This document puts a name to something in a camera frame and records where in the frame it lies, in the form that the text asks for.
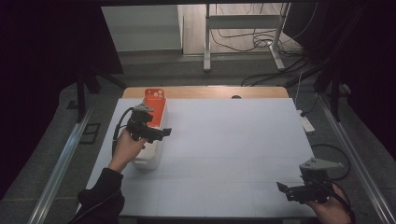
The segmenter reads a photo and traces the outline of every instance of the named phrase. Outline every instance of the orange box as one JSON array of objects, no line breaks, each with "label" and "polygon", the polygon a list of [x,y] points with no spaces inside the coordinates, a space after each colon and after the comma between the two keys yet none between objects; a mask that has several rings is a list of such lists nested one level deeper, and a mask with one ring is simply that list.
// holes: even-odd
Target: orange box
[{"label": "orange box", "polygon": [[[153,118],[148,122],[148,126],[155,129],[162,129],[167,122],[166,98],[162,89],[146,89],[143,102],[153,109],[149,112]],[[132,161],[134,168],[139,170],[154,170],[161,160],[162,141],[154,141],[152,144],[146,143],[145,149],[141,150]]]},{"label": "orange box", "polygon": [[146,89],[144,103],[151,107],[154,112],[149,112],[153,116],[152,121],[148,123],[149,127],[160,127],[165,108],[165,94],[162,89]]}]

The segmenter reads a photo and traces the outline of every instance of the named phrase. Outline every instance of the wire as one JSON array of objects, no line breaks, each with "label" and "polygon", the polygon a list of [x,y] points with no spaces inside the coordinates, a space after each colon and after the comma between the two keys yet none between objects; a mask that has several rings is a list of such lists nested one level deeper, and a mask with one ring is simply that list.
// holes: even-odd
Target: wire
[{"label": "wire", "polygon": [[117,189],[115,192],[113,192],[110,196],[105,198],[103,201],[99,202],[98,204],[92,206],[90,209],[87,211],[83,212],[80,216],[73,218],[68,224],[74,224],[83,217],[87,216],[91,211],[93,211],[95,208],[99,207],[100,205],[106,203],[108,200],[115,198],[118,194],[120,193],[120,189]]},{"label": "wire", "polygon": [[270,3],[271,4],[271,8],[273,9],[273,11],[275,12],[275,14],[277,14],[277,12],[276,12],[276,10],[275,10],[275,8],[274,8],[274,5],[272,5],[272,3]]},{"label": "wire", "polygon": [[309,22],[308,22],[308,24],[305,26],[305,28],[304,28],[299,34],[297,34],[297,35],[295,35],[294,37],[290,38],[289,40],[285,41],[285,43],[288,42],[288,41],[291,41],[292,39],[294,39],[294,38],[300,36],[303,32],[305,32],[305,30],[309,27],[309,25],[311,24],[312,20],[314,19],[314,16],[315,16],[315,13],[316,13],[316,11],[317,11],[317,8],[318,8],[318,2],[315,4],[314,12],[312,13],[311,19],[309,20]]},{"label": "wire", "polygon": [[[266,34],[266,33],[271,33],[271,32],[275,32],[275,31],[276,31],[276,30],[262,31],[262,32],[258,32],[258,33],[256,33],[256,34]],[[221,36],[221,37],[226,37],[226,38],[230,38],[230,37],[239,37],[239,36],[245,36],[245,35],[253,35],[253,33],[250,33],[250,34],[242,34],[242,35],[222,35],[222,34],[220,33],[219,29],[218,29],[218,33],[219,33],[219,36]]]},{"label": "wire", "polygon": [[218,45],[220,45],[220,46],[223,46],[223,47],[225,47],[225,48],[227,48],[227,49],[233,49],[233,50],[236,50],[236,51],[239,51],[239,52],[248,52],[248,51],[252,51],[252,50],[254,50],[254,49],[257,48],[257,47],[253,47],[252,49],[235,49],[235,48],[233,48],[233,47],[230,47],[230,46],[227,46],[227,45],[224,45],[224,44],[220,44],[218,41],[216,41],[215,37],[213,36],[212,30],[210,30],[210,34],[212,35],[213,41],[214,41],[216,44],[218,44]]},{"label": "wire", "polygon": [[300,73],[300,77],[298,78],[298,86],[297,86],[297,93],[296,93],[296,98],[294,99],[294,105],[296,106],[297,109],[297,97],[298,97],[298,92],[300,90],[300,83],[301,83],[301,76],[303,75],[303,70]]},{"label": "wire", "polygon": [[350,168],[351,168],[352,164],[350,163],[350,160],[349,160],[349,157],[347,156],[347,154],[345,152],[343,152],[339,147],[335,147],[335,146],[330,145],[330,144],[314,144],[314,145],[311,146],[312,149],[314,149],[314,147],[331,147],[331,148],[339,151],[346,158],[346,162],[347,162],[346,173],[344,175],[339,176],[339,177],[331,178],[331,180],[342,180],[342,179],[344,179],[345,177],[347,177],[349,175]]},{"label": "wire", "polygon": [[311,109],[306,112],[305,111],[301,112],[300,116],[305,117],[307,114],[311,113],[312,110],[314,110],[315,105],[317,105],[318,99],[319,99],[319,94],[317,94],[317,100],[314,102],[314,105],[312,105]]},{"label": "wire", "polygon": [[[296,69],[289,71],[294,65],[296,65],[297,63],[299,63],[302,59],[304,59],[304,56],[301,57],[299,60],[297,60],[295,63],[293,63],[291,66],[289,66],[288,68],[286,68],[285,70],[283,70],[283,71],[281,71],[281,72],[277,72],[277,73],[268,73],[268,74],[258,74],[258,75],[253,75],[253,76],[250,76],[250,77],[246,77],[246,78],[244,78],[244,79],[242,80],[242,82],[241,82],[241,87],[244,86],[245,82],[246,82],[248,79],[251,79],[251,78],[254,78],[254,77],[262,77],[262,76],[269,76],[269,75],[280,75],[280,74],[284,74],[284,73],[295,72],[295,71],[299,70],[300,68],[302,68],[302,67],[304,67],[304,66],[306,66],[306,65],[308,64],[309,60],[307,60],[303,65],[297,67]],[[247,84],[246,86],[255,86],[255,85],[257,85],[258,83],[263,82],[263,81],[268,80],[268,79],[270,79],[270,78],[269,78],[269,77],[266,77],[266,78],[264,78],[264,79],[261,79],[261,80],[252,82],[252,83],[250,83],[250,84]]]}]

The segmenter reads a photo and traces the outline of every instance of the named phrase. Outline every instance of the floor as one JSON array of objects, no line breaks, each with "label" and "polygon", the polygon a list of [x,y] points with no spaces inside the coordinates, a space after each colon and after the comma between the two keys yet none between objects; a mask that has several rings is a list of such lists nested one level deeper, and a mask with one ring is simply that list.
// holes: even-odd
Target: floor
[{"label": "floor", "polygon": [[[205,6],[196,6],[200,11]],[[219,6],[218,13],[221,9],[224,13],[232,13],[228,6]],[[245,5],[238,7],[238,13],[250,11],[258,13],[261,4]],[[280,5],[265,5],[265,13],[278,13]],[[212,71],[205,73],[202,64],[202,49],[204,40],[193,35],[195,39],[191,45],[187,44],[189,30],[187,24],[191,24],[185,17],[185,55],[174,54],[157,54],[157,55],[136,55],[134,53],[120,54],[120,60],[123,65],[125,76],[116,76],[118,79],[126,82],[129,86],[170,86],[170,85],[235,85],[241,84],[241,80],[251,75],[276,72],[274,62],[267,49],[262,50],[259,54],[218,54],[212,58]],[[227,31],[225,35],[235,35],[232,31]],[[245,40],[236,40],[235,38],[223,38],[221,41],[236,48],[248,49],[251,47],[252,37]],[[217,47],[212,43],[212,52],[231,52],[226,48]],[[291,65],[297,58],[284,58],[286,66]],[[282,85],[290,78],[298,77],[301,70],[289,75],[279,76],[260,83],[263,86]],[[311,77],[299,86],[288,88],[288,93],[296,104],[302,110],[309,110],[317,97],[312,89],[312,84],[316,77]],[[95,164],[96,156],[102,144],[106,127],[113,113],[117,100],[122,96],[122,89],[114,84],[98,78],[102,86],[100,94],[88,94],[88,101],[95,101],[94,111],[89,123],[100,123],[99,133],[93,144],[79,144],[75,156],[70,161],[70,165],[63,178],[61,186],[55,195],[55,199],[49,208],[45,223],[65,223],[74,215],[78,201],[77,192],[84,189],[91,175],[91,170]],[[76,87],[70,86],[62,91],[60,103],[53,121],[47,129],[33,156],[21,171],[19,177],[8,191],[6,197],[0,202],[0,222],[1,223],[26,223],[43,192],[44,187],[50,177],[53,167],[57,163],[64,145],[66,144],[69,134],[75,127],[77,119],[76,109],[69,108],[70,104],[77,100]],[[340,99],[340,116],[346,127],[351,142],[361,155],[363,163],[367,166],[375,183],[379,186],[382,194],[389,203],[389,208],[393,211],[396,209],[396,162],[389,157],[387,151],[382,147],[373,134],[357,118],[352,109],[347,105],[346,99]],[[316,128],[315,133],[308,134],[307,138],[311,144],[332,143],[339,146],[337,136],[334,134],[332,126],[327,120],[320,106],[316,106],[309,115],[309,120]],[[83,136],[82,140],[90,140],[88,135]],[[327,148],[316,149],[314,152],[317,157],[334,157],[340,159],[340,155],[334,155],[327,151]],[[357,214],[358,222],[380,223],[379,219],[361,181],[353,171],[349,177],[340,183],[346,187],[346,193],[351,198],[354,210]],[[135,223],[134,219],[123,217],[121,223]]]}]

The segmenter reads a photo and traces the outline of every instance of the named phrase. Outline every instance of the table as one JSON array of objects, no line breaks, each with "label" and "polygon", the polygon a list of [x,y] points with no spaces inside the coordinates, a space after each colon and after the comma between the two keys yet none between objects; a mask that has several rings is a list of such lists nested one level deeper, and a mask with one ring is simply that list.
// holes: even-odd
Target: table
[{"label": "table", "polygon": [[[111,157],[115,125],[146,88],[119,100],[93,167],[90,189]],[[184,218],[314,217],[290,203],[276,181],[302,185],[298,165],[313,157],[293,101],[281,87],[170,87],[160,166],[124,170],[122,216]],[[241,99],[231,99],[235,94]]]}]

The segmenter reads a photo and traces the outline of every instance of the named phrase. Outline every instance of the metal stand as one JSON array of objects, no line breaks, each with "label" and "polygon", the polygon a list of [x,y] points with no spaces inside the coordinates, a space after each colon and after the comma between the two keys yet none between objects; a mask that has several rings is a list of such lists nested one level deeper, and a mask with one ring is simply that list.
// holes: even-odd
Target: metal stand
[{"label": "metal stand", "polygon": [[277,42],[279,41],[280,34],[282,33],[283,25],[285,24],[286,14],[288,13],[290,3],[286,3],[283,7],[282,11],[280,12],[279,23],[274,35],[273,43],[270,45],[271,54],[275,60],[275,64],[277,70],[283,71],[285,70],[285,65],[283,64],[282,60],[280,59],[278,49],[277,49]]},{"label": "metal stand", "polygon": [[80,123],[86,114],[86,106],[85,106],[85,91],[84,84],[87,86],[88,90],[91,93],[99,93],[101,86],[96,79],[96,76],[103,77],[107,81],[119,86],[123,90],[128,88],[128,85],[114,78],[113,76],[106,74],[100,71],[97,68],[92,67],[91,69],[86,70],[78,70],[77,73],[77,95],[78,95],[78,120],[77,123]]},{"label": "metal stand", "polygon": [[285,65],[279,57],[277,42],[285,23],[286,14],[290,3],[286,3],[279,15],[215,15],[210,16],[209,4],[206,4],[205,16],[205,50],[204,71],[210,71],[210,42],[211,29],[276,29],[274,40],[270,45],[271,54],[274,57],[279,71],[285,69]]}]

